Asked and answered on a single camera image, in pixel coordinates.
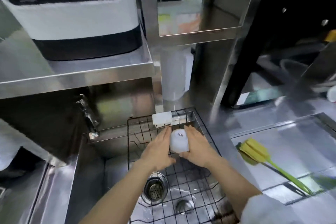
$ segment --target person's right forearm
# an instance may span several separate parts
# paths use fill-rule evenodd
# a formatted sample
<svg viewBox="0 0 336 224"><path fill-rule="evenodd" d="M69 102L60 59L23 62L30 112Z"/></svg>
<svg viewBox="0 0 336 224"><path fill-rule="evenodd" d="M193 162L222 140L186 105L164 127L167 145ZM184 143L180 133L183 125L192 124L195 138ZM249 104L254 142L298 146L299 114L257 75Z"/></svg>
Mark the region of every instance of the person's right forearm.
<svg viewBox="0 0 336 224"><path fill-rule="evenodd" d="M211 159L207 168L219 182L239 219L249 198L262 194L219 155Z"/></svg>

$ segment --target screw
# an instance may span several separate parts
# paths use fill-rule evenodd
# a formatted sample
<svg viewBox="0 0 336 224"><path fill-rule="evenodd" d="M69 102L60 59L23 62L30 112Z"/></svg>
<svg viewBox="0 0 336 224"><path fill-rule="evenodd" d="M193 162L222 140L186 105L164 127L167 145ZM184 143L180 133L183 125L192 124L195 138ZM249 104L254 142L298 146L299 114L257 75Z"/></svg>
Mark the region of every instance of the screw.
<svg viewBox="0 0 336 224"><path fill-rule="evenodd" d="M324 27L325 25L328 24L328 22L329 22L329 20L323 20L322 23L321 23L321 25Z"/></svg>

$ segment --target green brush handle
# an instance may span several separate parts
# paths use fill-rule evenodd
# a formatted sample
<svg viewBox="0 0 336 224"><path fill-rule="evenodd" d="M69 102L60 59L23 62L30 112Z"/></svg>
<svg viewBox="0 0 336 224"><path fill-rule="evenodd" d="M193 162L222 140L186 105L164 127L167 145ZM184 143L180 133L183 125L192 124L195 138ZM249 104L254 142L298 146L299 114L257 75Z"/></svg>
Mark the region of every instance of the green brush handle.
<svg viewBox="0 0 336 224"><path fill-rule="evenodd" d="M300 189L302 189L304 192L306 192L309 195L313 195L313 192L302 182L300 182L298 179L296 179L294 176L291 176L289 173L278 167L274 162L272 162L270 159L267 160L268 163L270 163L273 167L275 167L280 173L282 173L288 180L290 180L293 184L298 186Z"/></svg>

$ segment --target metal wire rack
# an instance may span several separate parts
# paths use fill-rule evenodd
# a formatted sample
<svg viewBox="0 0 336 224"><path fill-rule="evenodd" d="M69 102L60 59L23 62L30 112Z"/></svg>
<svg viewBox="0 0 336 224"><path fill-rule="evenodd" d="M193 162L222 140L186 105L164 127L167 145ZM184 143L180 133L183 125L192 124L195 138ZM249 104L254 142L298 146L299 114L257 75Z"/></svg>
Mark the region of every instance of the metal wire rack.
<svg viewBox="0 0 336 224"><path fill-rule="evenodd" d="M192 124L218 151L194 108L174 111L172 116L173 130ZM151 116L128 120L128 169L163 128L164 126L153 125ZM198 167L171 151L169 155L177 160L176 164L159 171L168 181L167 196L160 202L151 202L141 195L130 217L130 223L238 223L232 206L209 170ZM192 209L177 211L176 207L181 201L191 202Z"/></svg>

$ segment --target person's left hand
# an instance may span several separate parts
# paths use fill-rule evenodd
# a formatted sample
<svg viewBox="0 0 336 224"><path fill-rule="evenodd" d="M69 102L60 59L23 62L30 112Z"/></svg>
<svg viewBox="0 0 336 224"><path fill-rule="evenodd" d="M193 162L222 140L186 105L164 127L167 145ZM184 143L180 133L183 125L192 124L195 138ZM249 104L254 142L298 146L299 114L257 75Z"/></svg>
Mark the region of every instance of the person's left hand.
<svg viewBox="0 0 336 224"><path fill-rule="evenodd" d="M151 172L162 170L176 163L174 158L168 156L170 134L171 127L165 127L142 153L140 161L149 167Z"/></svg>

